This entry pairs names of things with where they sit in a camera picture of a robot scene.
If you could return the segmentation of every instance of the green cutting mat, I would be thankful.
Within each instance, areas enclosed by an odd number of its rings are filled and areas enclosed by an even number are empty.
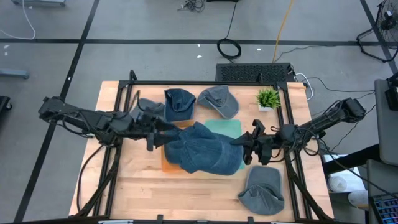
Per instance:
[[[242,125],[240,120],[207,120],[205,126],[212,132],[224,134],[231,138],[238,138],[242,135]],[[244,169],[244,162],[242,161],[239,169]]]

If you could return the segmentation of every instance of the potted plant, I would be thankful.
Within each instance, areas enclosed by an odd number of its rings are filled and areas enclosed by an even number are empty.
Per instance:
[[[276,90],[259,90],[256,98],[259,104],[259,111],[270,111],[280,106],[279,93]]]

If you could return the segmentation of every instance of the table leg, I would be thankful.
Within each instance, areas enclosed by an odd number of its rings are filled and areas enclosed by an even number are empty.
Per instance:
[[[379,144],[369,146],[358,152],[351,153],[345,157],[338,157],[336,161],[347,168],[352,168],[366,164],[366,161],[368,159],[380,161]],[[344,168],[340,167],[335,161],[329,161],[323,164],[323,171],[325,174],[332,174],[343,170]]]

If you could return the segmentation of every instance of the wooden table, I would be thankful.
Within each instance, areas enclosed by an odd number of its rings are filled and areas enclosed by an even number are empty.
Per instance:
[[[197,97],[202,90],[208,87],[203,85],[134,85],[133,94],[140,89],[142,98],[164,103],[164,90],[168,88],[183,88]],[[302,83],[288,83],[288,87],[295,124],[307,122],[311,116]],[[263,88],[267,87],[229,86],[230,92],[239,101],[240,110],[234,119],[241,121],[242,133],[253,130],[253,119],[260,119],[266,126],[267,133],[271,133],[271,126],[279,126],[276,111],[258,111],[254,96],[259,89]],[[112,111],[117,90],[118,81],[103,82],[96,109]],[[284,100],[282,100],[282,110],[285,116],[284,121],[287,121]],[[221,116],[215,110],[195,105],[194,120],[204,123],[208,119],[221,119]],[[97,140],[89,139],[83,161],[98,146]],[[310,149],[316,149],[314,142],[310,142],[308,146]],[[301,155],[308,191],[325,213],[333,217],[320,157],[310,157],[304,151]],[[83,173],[81,206],[90,199],[98,186],[103,156],[104,150],[89,162]],[[165,173],[161,170],[160,156],[159,149],[155,149],[153,152],[146,150],[145,140],[125,139],[123,141],[111,218],[154,220],[158,214],[163,214],[165,220],[246,221],[248,216],[253,216],[255,221],[294,221],[284,162],[270,163],[268,166],[280,170],[285,208],[276,215],[264,216],[250,212],[237,199],[237,194],[244,189],[248,170],[251,166],[258,165],[257,156],[253,155],[255,157],[250,166],[246,166],[245,169],[237,171],[232,176],[214,175],[201,171],[194,174]],[[296,192],[298,193],[300,216],[305,218],[300,192],[298,189]],[[108,191],[105,190],[100,214],[104,213],[107,194]],[[75,192],[70,214],[73,215],[76,212]]]

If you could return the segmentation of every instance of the white cable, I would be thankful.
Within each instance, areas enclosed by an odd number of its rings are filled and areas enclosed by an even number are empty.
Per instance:
[[[307,84],[308,84],[308,87],[310,88],[310,90],[311,90],[311,96],[309,97],[309,98],[307,98],[307,100],[311,100],[311,98],[313,97],[313,90],[312,90],[312,87],[311,87],[311,83],[310,83],[310,81],[307,79],[307,77],[304,75],[304,74],[302,74],[302,73],[297,73],[296,74],[296,76],[297,75],[301,75],[301,76],[303,76],[304,77],[304,79],[305,79],[305,81],[307,82]]]
[[[8,33],[4,32],[4,31],[1,30],[1,29],[0,29],[0,31],[1,31],[3,34],[6,34],[7,36],[12,37],[12,38],[15,38],[15,39],[20,39],[20,40],[33,40],[33,39],[35,39],[35,37],[36,37],[36,30],[33,28],[32,24],[30,23],[29,18],[27,17],[27,14],[26,14],[26,11],[25,11],[25,0],[22,0],[22,9],[23,9],[23,11],[24,11],[24,14],[25,14],[25,17],[26,17],[26,21],[29,23],[30,28],[32,28],[33,37],[32,37],[32,38],[28,38],[28,37],[16,37],[16,36],[13,36],[13,35],[11,35],[11,34],[8,34]]]

